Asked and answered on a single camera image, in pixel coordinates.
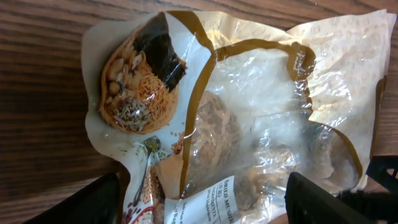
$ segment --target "brown wooden surface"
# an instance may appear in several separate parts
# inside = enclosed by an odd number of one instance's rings
[[[158,10],[212,10],[288,29],[384,8],[398,13],[398,1],[1,0],[0,223],[21,223],[118,169],[85,133],[80,40],[98,21]],[[397,25],[391,44],[376,154],[398,154]],[[381,188],[371,182],[368,189]]]

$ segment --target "plastic package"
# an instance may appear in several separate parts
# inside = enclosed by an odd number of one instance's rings
[[[285,32],[171,11],[92,27],[86,129],[130,172],[123,223],[267,223],[293,171],[332,194],[363,188],[395,20]]]

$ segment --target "brown packaging design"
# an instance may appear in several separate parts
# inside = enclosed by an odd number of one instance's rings
[[[162,78],[149,59],[160,87],[147,94],[170,90],[176,105],[164,124],[132,133],[98,112],[107,100],[103,95],[101,102],[101,94],[111,86],[100,85],[101,75],[116,49],[126,48],[131,34],[143,36],[140,30],[154,16],[163,18],[169,53],[185,72]],[[86,130],[98,152],[130,172],[123,222],[168,223],[165,198],[190,198],[231,176],[241,223],[268,222],[284,212],[292,171],[331,193],[363,188],[395,21],[376,11],[283,31],[223,12],[171,11],[92,27],[81,56]],[[153,44],[149,39],[146,44]],[[136,54],[153,57],[139,44]],[[136,77],[131,64],[123,72]],[[177,80],[174,90],[169,78]],[[118,82],[113,95],[125,102],[138,97],[127,94],[132,88],[126,79]],[[149,100],[141,103],[150,106]]]

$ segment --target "wooden table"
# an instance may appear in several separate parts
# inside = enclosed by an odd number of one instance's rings
[[[398,13],[398,1],[0,1],[0,223],[21,223],[119,169],[92,148],[84,125],[80,40],[98,21],[159,10],[208,10],[288,29],[384,8]],[[376,154],[398,152],[397,25],[390,60]],[[368,188],[380,189],[375,184]]]

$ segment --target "brown border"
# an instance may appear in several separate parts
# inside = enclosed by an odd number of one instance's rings
[[[190,102],[187,110],[187,122],[185,125],[185,136],[189,136],[184,139],[183,145],[183,167],[180,181],[180,195],[183,194],[183,190],[185,189],[185,178],[188,170],[189,163],[189,151],[190,145],[192,141],[192,133],[194,132],[195,127],[195,117],[197,113],[197,109],[199,106],[199,102],[201,100],[201,96],[203,95],[205,88],[207,86],[210,75],[217,64],[217,62],[221,62],[231,56],[239,55],[243,52],[247,52],[254,49],[279,49],[286,52],[289,55],[287,61],[287,71],[289,73],[290,78],[295,82],[295,84],[303,85],[305,91],[305,99],[307,103],[311,105],[312,110],[312,100],[310,98],[310,90],[308,88],[307,77],[313,72],[315,68],[315,53],[306,46],[300,45],[297,42],[294,42],[292,45],[282,45],[278,42],[269,42],[261,39],[249,39],[238,42],[233,45],[229,45],[226,47],[221,47],[218,49],[213,48],[213,44],[211,40],[207,37],[207,34],[199,21],[199,18],[195,13],[191,11],[168,11],[168,13],[178,19],[182,24],[184,24],[188,30],[197,38],[198,42],[209,49],[211,52],[211,56],[207,61],[205,67],[201,71],[201,74],[193,88]],[[295,69],[295,64],[300,64],[300,68],[303,70]],[[331,128],[339,137],[347,145],[349,153],[354,160],[354,164],[356,166],[359,179],[362,177],[362,165],[359,161],[358,155],[355,151],[355,148],[351,141],[345,136],[343,133],[338,131],[333,127]]]

